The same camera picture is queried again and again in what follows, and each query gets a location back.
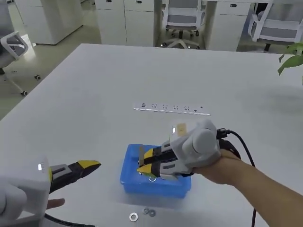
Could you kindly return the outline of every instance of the leaf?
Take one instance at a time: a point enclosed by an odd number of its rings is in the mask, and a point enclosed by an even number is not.
[[[283,54],[281,57],[279,57],[279,62],[281,63],[282,59],[284,58],[285,54]]]
[[[287,52],[293,53],[293,51],[296,51],[298,49],[303,49],[303,43],[296,43],[296,44],[289,46],[287,48]]]
[[[303,55],[295,55],[287,59],[283,65],[278,69],[279,75],[283,72],[285,68],[297,67],[303,64]]]

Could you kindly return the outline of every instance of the hand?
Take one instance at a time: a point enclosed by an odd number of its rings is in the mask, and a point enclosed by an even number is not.
[[[246,164],[230,151],[222,149],[221,153],[222,157],[216,163],[207,167],[194,168],[193,172],[218,184],[233,185],[239,177],[241,168]]]
[[[65,203],[65,199],[49,200],[46,209],[60,207]]]

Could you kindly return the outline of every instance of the power strip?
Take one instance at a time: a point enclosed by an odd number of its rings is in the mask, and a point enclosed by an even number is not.
[[[135,103],[134,110],[153,111],[163,113],[176,113],[176,114],[194,114],[210,116],[210,113],[205,111],[201,105],[181,105],[181,104],[167,104],[167,103]]]

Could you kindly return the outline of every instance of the blue plastic container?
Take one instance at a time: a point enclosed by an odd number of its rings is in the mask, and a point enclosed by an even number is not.
[[[157,147],[141,144],[128,145],[120,175],[120,182],[125,192],[184,198],[191,189],[191,177],[180,177],[178,181],[157,178],[155,182],[150,182],[147,176],[137,172],[140,146],[144,147],[145,152]]]

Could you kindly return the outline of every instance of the white chair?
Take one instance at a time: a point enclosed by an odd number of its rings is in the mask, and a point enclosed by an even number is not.
[[[266,9],[258,15],[251,15],[248,30],[252,41],[270,44],[293,44],[302,39],[303,34],[303,4],[269,3]]]
[[[27,50],[27,43],[20,37],[18,32],[14,31],[6,0],[0,0],[0,76],[3,76],[5,81],[13,84],[22,96],[26,96],[27,91],[23,90],[9,78],[9,75],[3,68],[9,66],[14,61],[18,61]],[[39,75],[35,75],[34,78],[40,80]]]
[[[162,46],[172,48],[178,44],[184,49],[188,49],[187,44],[195,45],[200,49],[199,44],[191,40],[183,39],[183,31],[189,31],[193,37],[192,31],[199,36],[199,28],[203,22],[205,15],[205,6],[202,5],[202,0],[166,0],[165,9],[163,11],[163,27],[173,29],[173,33],[179,30],[179,37],[166,40]]]

